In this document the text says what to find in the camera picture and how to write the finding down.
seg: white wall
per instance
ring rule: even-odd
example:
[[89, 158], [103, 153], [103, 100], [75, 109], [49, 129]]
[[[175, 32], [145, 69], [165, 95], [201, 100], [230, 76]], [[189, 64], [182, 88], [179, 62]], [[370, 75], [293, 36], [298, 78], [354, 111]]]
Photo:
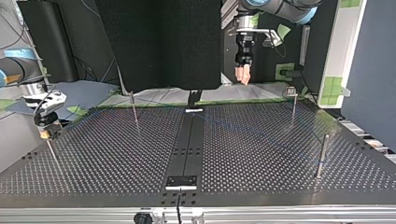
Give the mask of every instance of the white wall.
[[[13, 1], [0, 0], [0, 6], [6, 7], [11, 13], [16, 14]], [[16, 16], [10, 15], [1, 7], [0, 14], [8, 20], [17, 32], [21, 33], [21, 26], [18, 24]], [[0, 16], [0, 48], [15, 42], [18, 37], [18, 34]], [[27, 48], [28, 45], [24, 41], [19, 41], [12, 48]], [[0, 58], [3, 57], [4, 53], [0, 50]], [[20, 97], [21, 91], [17, 87], [0, 89], [0, 99], [15, 100]], [[32, 116], [8, 115], [9, 112], [0, 111], [0, 172], [42, 143]]]

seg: thin metal pole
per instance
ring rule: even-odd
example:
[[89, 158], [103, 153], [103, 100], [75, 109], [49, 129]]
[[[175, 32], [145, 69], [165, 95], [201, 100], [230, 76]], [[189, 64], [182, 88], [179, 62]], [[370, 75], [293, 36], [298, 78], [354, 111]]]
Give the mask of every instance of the thin metal pole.
[[329, 139], [330, 139], [330, 136], [328, 134], [325, 134], [324, 137], [323, 137], [322, 149], [320, 151], [320, 159], [319, 159], [319, 163], [318, 163], [317, 179], [321, 178], [323, 162], [326, 159], [326, 151], [327, 151], [327, 148], [329, 146]]
[[294, 117], [296, 115], [297, 97], [298, 97], [298, 94], [295, 94], [295, 96], [294, 96], [294, 105], [293, 105], [293, 114], [292, 114], [292, 117], [291, 117], [291, 123], [294, 123]]

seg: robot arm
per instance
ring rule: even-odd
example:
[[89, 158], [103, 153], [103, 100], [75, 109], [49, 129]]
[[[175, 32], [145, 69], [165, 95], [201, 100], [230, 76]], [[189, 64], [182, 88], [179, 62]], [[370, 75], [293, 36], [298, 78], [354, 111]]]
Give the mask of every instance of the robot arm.
[[255, 15], [258, 12], [270, 13], [283, 19], [306, 24], [312, 20], [317, 12], [317, 6], [322, 0], [240, 0], [236, 21], [236, 44], [238, 52], [235, 55], [235, 75], [238, 81], [247, 85], [250, 80], [250, 66], [253, 63], [253, 47], [256, 34], [265, 34], [267, 39], [265, 46], [276, 47], [283, 40], [274, 30], [257, 29], [258, 20]]
[[9, 49], [0, 59], [0, 88], [16, 85], [27, 106], [35, 111], [34, 121], [44, 139], [55, 138], [62, 126], [55, 110], [62, 107], [66, 96], [48, 90], [44, 76], [31, 49]]

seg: perforated metal plate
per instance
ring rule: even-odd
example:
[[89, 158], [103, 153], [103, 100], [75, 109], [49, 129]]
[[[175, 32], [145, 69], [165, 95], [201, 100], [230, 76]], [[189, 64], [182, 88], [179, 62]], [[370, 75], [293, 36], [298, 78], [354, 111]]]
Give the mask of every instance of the perforated metal plate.
[[[318, 201], [326, 193], [339, 193], [339, 203], [362, 203], [344, 201], [342, 195], [396, 193], [395, 166], [372, 155], [379, 154], [374, 150], [369, 153], [369, 147], [357, 146], [359, 138], [312, 106], [298, 103], [293, 118], [287, 102], [212, 105], [205, 107], [201, 119], [205, 128], [199, 204], [326, 203]], [[327, 159], [322, 178], [315, 179], [326, 133], [331, 136]], [[396, 203], [396, 198], [383, 202]]]
[[135, 204], [135, 196], [141, 196], [156, 201], [183, 114], [179, 108], [145, 108], [137, 109], [137, 116], [138, 123], [130, 108], [94, 112], [53, 144], [59, 165], [47, 148], [33, 153], [0, 183], [0, 199], [115, 196]]

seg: black panel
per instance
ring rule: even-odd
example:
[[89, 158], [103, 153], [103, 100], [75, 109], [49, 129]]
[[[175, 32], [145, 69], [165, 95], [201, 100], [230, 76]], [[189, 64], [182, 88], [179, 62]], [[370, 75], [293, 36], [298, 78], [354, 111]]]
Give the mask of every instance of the black panel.
[[78, 74], [58, 5], [50, 2], [18, 2], [49, 81], [76, 81]]
[[[108, 43], [105, 27], [98, 13], [94, 0], [50, 0], [57, 2], [61, 10], [64, 27], [69, 37], [73, 55], [87, 64], [97, 76], [97, 80], [109, 83], [119, 83], [119, 74], [113, 61], [113, 51]], [[85, 71], [77, 63], [80, 79], [84, 79]]]
[[96, 0], [127, 91], [220, 84], [220, 1]]
[[396, 149], [396, 1], [367, 1], [350, 70], [343, 115]]
[[327, 59], [338, 0], [323, 1], [311, 23], [304, 77], [311, 91], [319, 92]]

